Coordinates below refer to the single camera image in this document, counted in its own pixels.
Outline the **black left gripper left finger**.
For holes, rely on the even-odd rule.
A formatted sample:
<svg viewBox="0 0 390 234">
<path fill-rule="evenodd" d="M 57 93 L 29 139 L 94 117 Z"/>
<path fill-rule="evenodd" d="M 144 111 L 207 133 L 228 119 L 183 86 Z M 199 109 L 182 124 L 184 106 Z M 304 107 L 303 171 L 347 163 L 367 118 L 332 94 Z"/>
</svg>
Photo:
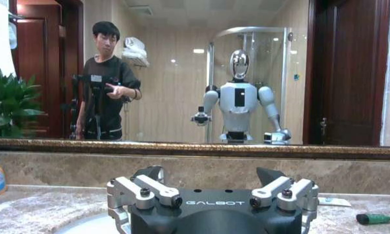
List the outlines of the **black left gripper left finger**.
<svg viewBox="0 0 390 234">
<path fill-rule="evenodd" d="M 138 169 L 128 178 L 121 176 L 110 179 L 106 195 L 107 215 L 114 219 L 121 234 L 131 232 L 130 212 L 124 207 L 135 206 L 140 210 L 148 210 L 158 202 L 167 208 L 176 209 L 182 204 L 178 189 L 164 185 L 164 170 L 159 165 Z"/>
</svg>

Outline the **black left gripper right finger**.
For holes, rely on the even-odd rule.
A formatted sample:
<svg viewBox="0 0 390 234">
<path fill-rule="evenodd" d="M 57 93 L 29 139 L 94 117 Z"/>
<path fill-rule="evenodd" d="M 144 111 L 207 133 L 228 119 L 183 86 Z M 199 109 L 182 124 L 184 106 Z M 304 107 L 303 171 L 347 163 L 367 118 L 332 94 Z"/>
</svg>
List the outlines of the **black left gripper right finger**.
<svg viewBox="0 0 390 234">
<path fill-rule="evenodd" d="M 276 170 L 256 167 L 255 172 L 262 187 L 250 192 L 250 206 L 263 219 L 264 231 L 308 232 L 316 218 L 318 185 Z"/>
</svg>

